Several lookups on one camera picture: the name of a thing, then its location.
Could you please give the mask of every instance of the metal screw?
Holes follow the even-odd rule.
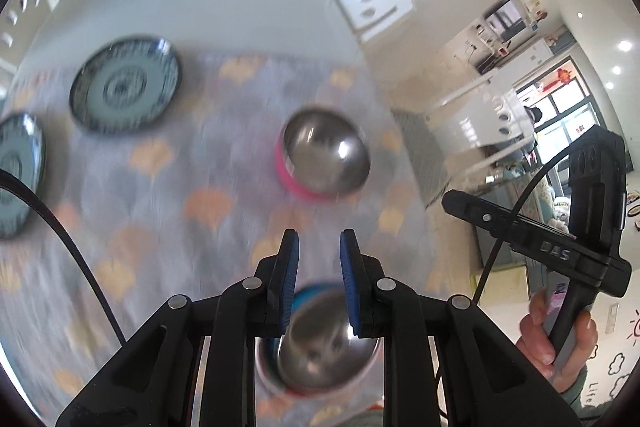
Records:
[[[262,286],[262,280],[259,277],[247,277],[242,281],[242,286],[244,286],[245,290],[257,290]]]
[[[396,287],[396,281],[394,281],[393,279],[388,279],[387,277],[385,277],[384,279],[378,279],[378,282],[376,283],[376,285],[381,290],[383,290],[385,292],[388,292],[388,291],[391,291],[393,288]]]
[[[466,310],[471,306],[471,301],[469,300],[469,297],[465,297],[464,295],[454,295],[451,299],[451,304],[454,308]]]
[[[179,310],[187,305],[187,297],[184,295],[174,295],[167,301],[167,304],[169,304],[169,308],[172,310]]]

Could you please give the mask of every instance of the dining table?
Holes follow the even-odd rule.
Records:
[[[110,42],[171,42],[181,82],[152,125],[105,136],[69,109],[82,64]],[[287,192],[274,147],[306,105],[359,129],[371,170],[334,201]],[[296,288],[341,281],[338,242],[354,229],[389,277],[427,283],[436,251],[409,156],[337,0],[60,0],[22,61],[3,115],[40,122],[40,197],[68,230],[129,338],[168,298],[219,295],[300,234]],[[37,216],[0,243],[0,343],[47,426],[119,348],[78,266]],[[198,379],[197,394],[202,389]],[[256,380],[261,426],[329,426],[382,399],[380,352],[338,393],[293,397]]]

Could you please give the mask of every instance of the ceiling light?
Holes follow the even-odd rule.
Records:
[[[629,41],[620,41],[620,44],[618,44],[618,48],[620,49],[621,52],[628,52],[631,51],[631,48],[633,48],[633,44]]]

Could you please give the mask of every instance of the black handle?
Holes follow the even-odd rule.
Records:
[[[554,323],[554,327],[549,333],[549,340],[551,341],[556,356],[560,353],[560,349],[564,346],[571,328],[574,327],[575,319],[578,318],[580,312],[587,306],[593,304],[593,301],[598,294],[596,288],[587,286],[576,280],[569,281],[569,287],[567,288],[562,307],[558,313],[558,318]]]

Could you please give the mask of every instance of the plate rim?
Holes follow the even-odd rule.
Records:
[[[0,128],[2,128],[3,125],[6,125],[10,120],[15,120],[17,118],[24,118],[25,116],[30,118],[31,121],[33,121],[34,134],[37,134],[37,137],[40,140],[40,148],[42,150],[40,161],[38,165],[36,165],[36,168],[34,169],[34,171],[37,172],[37,178],[36,178],[36,184],[33,187],[33,193],[36,194],[38,197],[40,197],[40,190],[43,185],[42,182],[44,179],[44,173],[46,171],[45,166],[47,162],[47,145],[46,145],[45,134],[40,124],[41,122],[40,118],[33,116],[30,112],[27,112],[27,111],[15,111],[15,112],[9,113],[8,115],[6,115],[5,118],[2,119],[2,121],[0,121]],[[24,230],[25,227],[27,226],[27,223],[29,221],[29,218],[32,212],[33,212],[33,209],[29,207],[29,211],[27,212],[23,222],[21,222],[20,225],[18,225],[18,227],[15,229],[13,233],[7,235],[0,230],[0,241],[5,241],[7,239],[16,237],[20,232],[22,232],[22,230]]]
[[[91,61],[98,57],[98,55],[100,55],[101,53],[104,53],[106,50],[108,50],[109,48],[111,48],[113,46],[116,46],[118,44],[125,44],[126,42],[131,42],[131,41],[147,41],[147,42],[165,41],[165,42],[167,42],[169,44],[170,55],[174,58],[177,66],[178,66],[178,79],[176,80],[176,83],[175,83],[174,92],[172,92],[171,98],[166,103],[166,105],[161,109],[161,111],[156,115],[155,118],[152,118],[151,120],[148,120],[148,121],[144,121],[144,122],[140,123],[137,126],[128,128],[126,130],[122,130],[122,129],[120,129],[120,130],[106,130],[106,129],[100,128],[98,126],[90,125],[88,122],[83,121],[79,117],[79,115],[76,114],[76,112],[74,111],[75,92],[76,92],[78,84],[79,84],[80,75],[86,69],[86,67],[91,63]],[[82,66],[78,70],[78,73],[76,73],[76,76],[74,77],[74,81],[71,84],[71,89],[69,90],[68,107],[69,107],[69,111],[71,112],[71,115],[74,118],[74,120],[76,121],[76,123],[78,123],[84,129],[90,131],[93,134],[101,134],[103,136],[118,136],[120,134],[132,134],[132,133],[135,133],[135,132],[137,132],[139,130],[145,129],[148,126],[151,126],[151,124],[156,122],[159,118],[162,117],[162,115],[164,115],[166,110],[169,108],[169,106],[174,101],[175,94],[178,91],[178,89],[180,88],[180,84],[181,83],[182,83],[182,61],[180,60],[180,56],[178,55],[178,53],[176,51],[175,45],[169,39],[165,39],[164,37],[159,37],[159,36],[155,36],[155,35],[131,35],[131,36],[128,36],[128,37],[125,37],[125,38],[119,38],[119,39],[115,39],[113,41],[108,42],[103,47],[98,49],[98,51],[94,52],[87,60],[85,60],[84,64],[82,64]]]

